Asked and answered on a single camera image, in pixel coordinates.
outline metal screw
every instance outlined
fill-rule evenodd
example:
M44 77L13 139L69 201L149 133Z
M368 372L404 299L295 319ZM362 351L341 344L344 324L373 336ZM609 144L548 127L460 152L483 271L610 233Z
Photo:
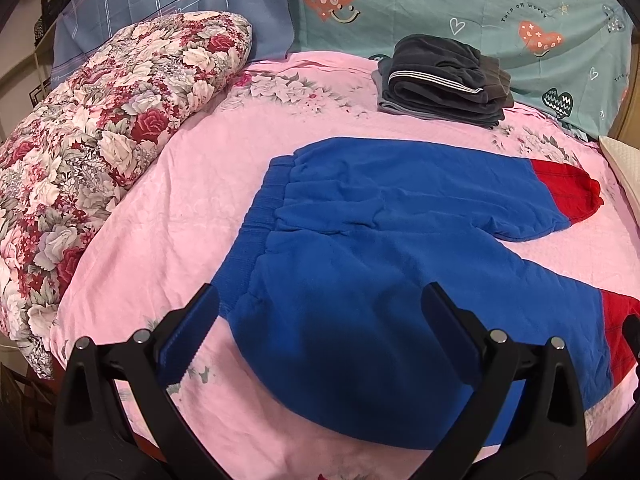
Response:
M83 336L76 341L76 348L78 350L84 350L91 344L91 340L87 336Z
M564 349L564 339L558 337L557 335L553 336L551 338L551 346L556 350Z
M150 337L151 337L151 332L149 332L149 330L147 330L146 328L141 328L140 330L136 330L134 332L133 341L135 341L138 344L146 343L147 341L149 341Z
M499 328L497 328L496 330L491 330L491 332L489 332L489 337L497 343L505 343L509 338L507 336L507 333L504 330L500 330Z

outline wall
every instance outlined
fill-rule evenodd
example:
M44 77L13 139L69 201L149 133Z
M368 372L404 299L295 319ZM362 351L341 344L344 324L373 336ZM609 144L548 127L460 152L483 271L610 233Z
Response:
M33 53L33 25L41 14L40 0L20 0L15 7L0 32L0 76ZM50 60L44 65L48 75ZM29 92L38 85L38 74L34 62L30 60L22 70L0 86L0 126L4 131L4 138L33 110Z

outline pink bedsheet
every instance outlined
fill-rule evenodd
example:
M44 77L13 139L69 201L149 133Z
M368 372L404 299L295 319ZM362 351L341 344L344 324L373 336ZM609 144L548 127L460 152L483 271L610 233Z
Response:
M523 105L507 110L492 132L379 113L375 66L329 52L254 64L222 102L184 123L82 257L51 332L56 357L64 364L80 336L98 344L125 340L184 306L222 263L270 159L335 136L430 140L582 166L600 182L605 205L567 231L505 245L559 274L640 298L636 224L596 148ZM636 385L632 372L586 413L589 442L629 409ZM150 438L121 386L134 430ZM170 391L204 446L238 480L401 480L428 453L353 440L289 412L258 382L223 319Z

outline teal pillowcase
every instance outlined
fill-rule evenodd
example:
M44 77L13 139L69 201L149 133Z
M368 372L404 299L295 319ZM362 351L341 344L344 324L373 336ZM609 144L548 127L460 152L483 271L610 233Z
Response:
M632 21L616 0L289 0L292 52L392 56L409 34L500 59L516 101L606 135L625 89Z

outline folded clothes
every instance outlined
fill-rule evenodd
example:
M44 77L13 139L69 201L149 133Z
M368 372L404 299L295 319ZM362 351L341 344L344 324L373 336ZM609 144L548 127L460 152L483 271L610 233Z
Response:
M502 107L498 107L491 113L485 113L473 111L472 107L471 109L465 110L439 104L427 99L423 94L418 93L420 91L418 85L409 82L403 84L403 96L399 98L397 95L394 95L389 88L388 77L391 67L390 62L390 59L382 59L378 62L378 71L382 77L382 92L380 92L380 97L385 102L383 108L394 108L395 110L401 111L401 114L418 118L424 118L421 117L420 114L429 114L439 119L476 124L477 126L484 126L486 128L497 126L499 121L504 120Z
M488 101L500 99L511 94L511 75L500 68L500 61L495 57L480 55L480 70L486 76L484 95Z
M468 92L436 86L426 79L414 76L394 76L391 59L383 59L379 62L380 64L384 67L383 71L389 74L388 87L393 99L410 108L415 107L415 109L422 110L425 107L431 108L433 105L440 105L441 107L454 108L455 110L466 110L473 114L494 114L503 108L513 106L513 98L510 98L511 94L487 100L487 95L483 91L482 95L479 96L481 102L474 102L468 99L470 97ZM492 90L494 92L497 90L496 87L502 87L499 78L496 78L493 83Z
M383 77L378 70L374 70L371 73L371 78L376 85L376 89L378 90L378 111L386 112L388 114L393 115L408 115L411 117L415 117L417 119L423 119L427 121L439 120L439 121L450 121L454 123L465 123L465 124L473 124L474 126L480 126L482 128L487 128L491 130L494 126L498 125L498 121L492 121L488 124L479 124L478 121L466 121L460 117L447 117L446 114L435 114L429 112L417 112L414 110L410 110L409 108L404 108L402 105L399 105L393 101L388 101L384 97L383 86L386 86L386 82L383 82Z
M407 36L392 58L378 62L378 73L378 107L389 113L491 128L514 104L499 60L456 40Z
M477 89L486 83L479 67L480 55L479 50L456 40L412 34L396 44L389 72L425 72Z

